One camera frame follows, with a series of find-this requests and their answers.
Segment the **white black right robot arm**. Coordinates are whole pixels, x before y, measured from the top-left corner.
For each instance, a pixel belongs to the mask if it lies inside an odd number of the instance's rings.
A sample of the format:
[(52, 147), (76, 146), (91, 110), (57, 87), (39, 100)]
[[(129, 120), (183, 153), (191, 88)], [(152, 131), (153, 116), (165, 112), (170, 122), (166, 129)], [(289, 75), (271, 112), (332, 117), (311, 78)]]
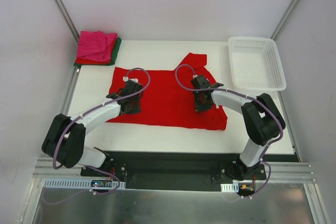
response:
[(237, 161), (225, 168), (226, 176), (244, 180), (250, 178), (260, 164), (268, 144), (283, 135), (286, 127), (284, 119), (272, 97), (263, 93), (255, 98), (213, 85), (203, 76), (194, 76), (195, 110), (205, 112), (213, 106), (222, 106), (241, 114), (249, 139)]

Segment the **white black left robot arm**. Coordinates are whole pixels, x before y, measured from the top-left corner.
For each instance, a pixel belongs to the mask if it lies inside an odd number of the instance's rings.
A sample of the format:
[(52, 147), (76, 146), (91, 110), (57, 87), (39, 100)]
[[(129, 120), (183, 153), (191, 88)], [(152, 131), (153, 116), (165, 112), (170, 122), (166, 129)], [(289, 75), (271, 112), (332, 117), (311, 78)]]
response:
[(101, 124), (124, 114), (140, 112), (143, 86), (128, 80), (124, 87), (111, 93), (99, 104), (73, 116), (59, 114), (54, 117), (41, 150), (65, 168), (75, 165), (92, 167), (99, 176), (113, 171), (112, 158), (97, 147), (87, 147), (86, 136)]

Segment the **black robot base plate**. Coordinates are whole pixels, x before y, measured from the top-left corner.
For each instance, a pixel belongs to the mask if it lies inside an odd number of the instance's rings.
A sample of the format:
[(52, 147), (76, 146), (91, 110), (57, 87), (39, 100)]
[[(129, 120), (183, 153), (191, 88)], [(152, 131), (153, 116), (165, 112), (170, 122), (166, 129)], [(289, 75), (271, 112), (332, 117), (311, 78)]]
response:
[(238, 154), (109, 151), (109, 171), (127, 189), (220, 191), (234, 180), (266, 180), (265, 167), (238, 166)]

